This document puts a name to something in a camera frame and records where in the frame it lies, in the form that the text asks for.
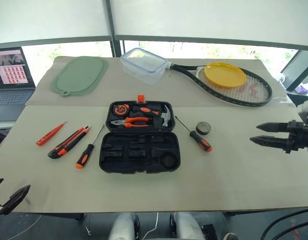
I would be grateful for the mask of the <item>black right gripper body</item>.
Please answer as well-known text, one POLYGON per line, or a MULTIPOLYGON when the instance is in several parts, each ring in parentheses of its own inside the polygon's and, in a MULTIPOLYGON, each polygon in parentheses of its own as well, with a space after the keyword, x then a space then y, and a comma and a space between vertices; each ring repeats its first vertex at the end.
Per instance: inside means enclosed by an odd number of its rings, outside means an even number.
POLYGON ((287 124, 287 132, 289 133, 285 148, 287 154, 304 148, 308 151, 308 125, 292 120, 287 124))

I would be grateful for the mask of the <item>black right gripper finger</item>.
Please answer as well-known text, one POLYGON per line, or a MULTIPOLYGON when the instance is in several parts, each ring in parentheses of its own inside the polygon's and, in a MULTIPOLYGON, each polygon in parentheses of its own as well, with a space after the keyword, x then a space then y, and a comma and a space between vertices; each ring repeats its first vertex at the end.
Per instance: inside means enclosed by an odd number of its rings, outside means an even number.
POLYGON ((288 132, 288 123, 266 122, 257 125, 256 128, 270 133, 286 133, 288 132))
POLYGON ((288 150, 290 147, 288 146, 288 140, 286 138, 276 138, 273 136, 265 136, 260 135, 256 137, 251 137, 250 140, 264 147, 278 148, 282 150, 288 150))

